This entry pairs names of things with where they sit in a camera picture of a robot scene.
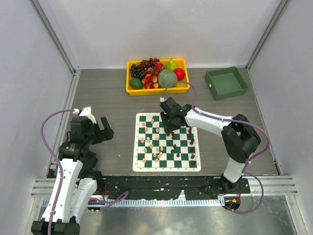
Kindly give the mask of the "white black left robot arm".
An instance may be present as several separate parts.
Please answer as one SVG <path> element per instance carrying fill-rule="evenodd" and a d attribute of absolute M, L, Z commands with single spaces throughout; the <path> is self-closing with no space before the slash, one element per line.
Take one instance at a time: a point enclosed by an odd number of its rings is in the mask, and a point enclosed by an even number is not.
<path fill-rule="evenodd" d="M 98 161 L 90 145 L 113 139 L 107 118 L 103 129 L 93 115 L 80 114 L 70 124 L 69 139 L 59 147 L 58 172 L 49 204 L 39 221 L 33 221 L 34 235 L 77 235 L 85 208 L 93 194 L 104 191 L 102 173 L 94 170 Z"/>

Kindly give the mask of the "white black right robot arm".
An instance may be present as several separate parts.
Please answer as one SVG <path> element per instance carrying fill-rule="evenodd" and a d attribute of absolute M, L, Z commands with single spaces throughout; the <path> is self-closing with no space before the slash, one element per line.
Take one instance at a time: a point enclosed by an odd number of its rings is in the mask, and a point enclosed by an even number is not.
<path fill-rule="evenodd" d="M 222 117 L 190 104 L 183 107 L 171 97 L 160 98 L 160 113 L 165 133 L 171 134 L 181 127 L 200 128 L 221 137 L 229 160 L 221 175 L 220 185 L 227 193 L 239 187 L 244 166 L 249 157 L 257 150 L 261 138 L 250 125 L 248 119 L 241 114 L 235 117 Z"/>

